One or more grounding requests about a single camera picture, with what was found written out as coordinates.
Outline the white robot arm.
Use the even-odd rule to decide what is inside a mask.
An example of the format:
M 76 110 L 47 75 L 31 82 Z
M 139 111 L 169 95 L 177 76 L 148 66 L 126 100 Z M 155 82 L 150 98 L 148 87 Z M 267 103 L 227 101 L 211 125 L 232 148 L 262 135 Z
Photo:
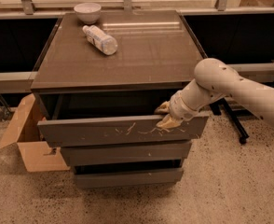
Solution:
M 191 172 L 183 179 L 170 210 L 172 224 L 274 224 L 274 88 L 241 77 L 216 59 L 195 68 L 194 79 L 158 107 L 162 131 L 180 128 L 206 105 L 221 98 L 253 116 L 251 138 L 242 147 L 227 118 L 210 119 L 191 149 Z

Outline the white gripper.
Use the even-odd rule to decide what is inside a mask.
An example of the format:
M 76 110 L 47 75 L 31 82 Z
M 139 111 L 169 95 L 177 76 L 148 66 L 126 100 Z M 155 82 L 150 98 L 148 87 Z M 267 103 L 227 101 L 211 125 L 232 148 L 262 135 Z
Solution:
M 189 121 L 198 114 L 196 110 L 185 104 L 181 91 L 176 92 L 170 101 L 163 102 L 155 109 L 154 113 L 159 115 L 167 114 L 157 123 L 157 127 L 160 129 L 179 127 L 183 121 Z

